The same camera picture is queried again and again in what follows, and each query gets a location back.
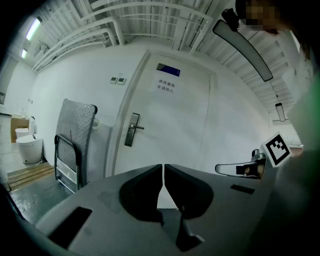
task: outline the cardboard box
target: cardboard box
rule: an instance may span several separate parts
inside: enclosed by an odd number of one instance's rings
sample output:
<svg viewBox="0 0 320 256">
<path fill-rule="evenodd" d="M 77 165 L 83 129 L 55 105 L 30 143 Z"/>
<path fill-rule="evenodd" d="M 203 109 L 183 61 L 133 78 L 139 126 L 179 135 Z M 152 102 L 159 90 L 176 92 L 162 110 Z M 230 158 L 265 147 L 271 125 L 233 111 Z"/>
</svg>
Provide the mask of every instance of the cardboard box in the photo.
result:
<svg viewBox="0 0 320 256">
<path fill-rule="evenodd" d="M 21 119 L 21 118 L 11 118 L 11 143 L 16 143 L 17 128 L 28 128 L 29 127 L 29 119 Z"/>
</svg>

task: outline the door handle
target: door handle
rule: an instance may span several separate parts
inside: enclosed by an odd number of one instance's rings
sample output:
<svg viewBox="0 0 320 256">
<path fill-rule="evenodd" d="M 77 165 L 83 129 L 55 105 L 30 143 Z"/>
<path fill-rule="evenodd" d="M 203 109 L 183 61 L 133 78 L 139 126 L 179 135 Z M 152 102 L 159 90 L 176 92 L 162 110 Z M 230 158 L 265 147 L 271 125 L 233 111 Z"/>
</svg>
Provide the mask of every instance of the door handle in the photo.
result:
<svg viewBox="0 0 320 256">
<path fill-rule="evenodd" d="M 140 117 L 139 114 L 132 113 L 128 132 L 126 133 L 126 138 L 125 138 L 125 142 L 124 142 L 125 146 L 128 146 L 128 147 L 132 146 L 132 143 L 134 141 L 134 136 L 136 133 L 136 129 L 141 129 L 141 130 L 145 129 L 144 127 L 138 126 L 139 117 Z"/>
</svg>

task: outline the toilet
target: toilet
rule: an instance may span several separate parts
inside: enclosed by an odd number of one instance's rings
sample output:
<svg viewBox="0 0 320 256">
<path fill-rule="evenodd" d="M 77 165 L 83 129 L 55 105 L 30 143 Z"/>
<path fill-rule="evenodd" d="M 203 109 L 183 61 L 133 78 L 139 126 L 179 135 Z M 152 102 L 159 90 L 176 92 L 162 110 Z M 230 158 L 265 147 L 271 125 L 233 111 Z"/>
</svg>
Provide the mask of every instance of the toilet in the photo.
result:
<svg viewBox="0 0 320 256">
<path fill-rule="evenodd" d="M 16 139 L 22 162 L 32 164 L 41 161 L 43 139 L 39 134 L 30 134 Z"/>
<path fill-rule="evenodd" d="M 32 135 L 35 133 L 35 119 L 30 117 L 29 128 L 17 128 L 15 129 L 15 134 L 17 139 L 23 136 Z"/>
</svg>

